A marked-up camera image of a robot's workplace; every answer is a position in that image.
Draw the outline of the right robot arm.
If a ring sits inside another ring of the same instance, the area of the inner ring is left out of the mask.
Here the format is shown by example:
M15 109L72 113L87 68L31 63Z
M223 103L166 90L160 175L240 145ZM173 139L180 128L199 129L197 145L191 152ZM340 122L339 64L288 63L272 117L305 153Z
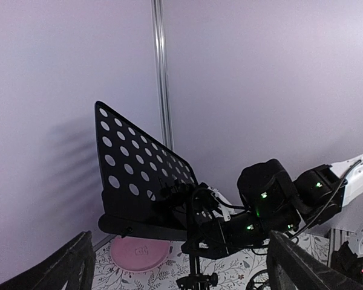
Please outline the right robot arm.
M194 215L208 212L211 221L198 225L203 241L214 247L208 257L229 256L243 249L267 248L271 231L291 233L293 237L336 216L363 194L363 154L331 164L321 164L291 180L277 159L256 163L241 171L237 189L242 206L239 213L214 210L233 209L221 194L199 186L191 198Z

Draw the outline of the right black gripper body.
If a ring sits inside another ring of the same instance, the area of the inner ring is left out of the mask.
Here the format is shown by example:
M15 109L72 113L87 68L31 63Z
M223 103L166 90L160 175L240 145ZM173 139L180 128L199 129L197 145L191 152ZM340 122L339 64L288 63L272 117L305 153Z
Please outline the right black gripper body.
M269 233L262 221L251 213L238 213L226 222L216 217L198 224L198 230L208 245L208 257L220 259L245 249L266 249Z

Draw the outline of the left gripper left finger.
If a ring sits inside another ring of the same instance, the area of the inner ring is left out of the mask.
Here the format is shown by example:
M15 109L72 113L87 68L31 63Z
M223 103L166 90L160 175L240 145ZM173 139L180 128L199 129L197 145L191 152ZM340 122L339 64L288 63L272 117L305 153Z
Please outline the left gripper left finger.
M83 231L41 263L0 284L0 289L91 289L96 253Z

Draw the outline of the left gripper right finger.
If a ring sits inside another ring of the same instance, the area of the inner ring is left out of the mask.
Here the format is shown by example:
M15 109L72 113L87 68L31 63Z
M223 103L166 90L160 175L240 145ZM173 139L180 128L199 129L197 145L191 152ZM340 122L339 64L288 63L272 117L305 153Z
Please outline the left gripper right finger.
M269 233L267 272L271 289L363 289L363 285L329 268L277 231Z

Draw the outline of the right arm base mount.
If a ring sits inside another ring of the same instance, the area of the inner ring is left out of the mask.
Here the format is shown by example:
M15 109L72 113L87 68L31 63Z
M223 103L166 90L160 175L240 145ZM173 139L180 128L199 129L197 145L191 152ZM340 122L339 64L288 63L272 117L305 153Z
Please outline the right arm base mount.
M338 251L333 251L330 267L363 285L363 257L358 257L345 241Z

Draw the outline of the black tripod music stand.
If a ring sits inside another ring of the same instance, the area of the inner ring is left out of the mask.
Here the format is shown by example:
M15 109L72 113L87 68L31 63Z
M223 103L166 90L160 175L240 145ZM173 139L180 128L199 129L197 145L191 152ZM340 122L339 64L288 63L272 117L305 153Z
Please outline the black tripod music stand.
M180 289L217 286L200 271L199 230L191 196L198 186L187 161L101 101L94 105L104 213L99 228L121 237L186 241L190 273Z

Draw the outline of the black tripod shock-mount stand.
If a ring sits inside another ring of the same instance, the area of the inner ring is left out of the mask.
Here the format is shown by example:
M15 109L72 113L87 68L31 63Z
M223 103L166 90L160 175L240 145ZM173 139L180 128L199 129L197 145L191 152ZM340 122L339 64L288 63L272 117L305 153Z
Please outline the black tripod shock-mount stand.
M248 281L246 290L270 289L269 276L266 269L256 272Z

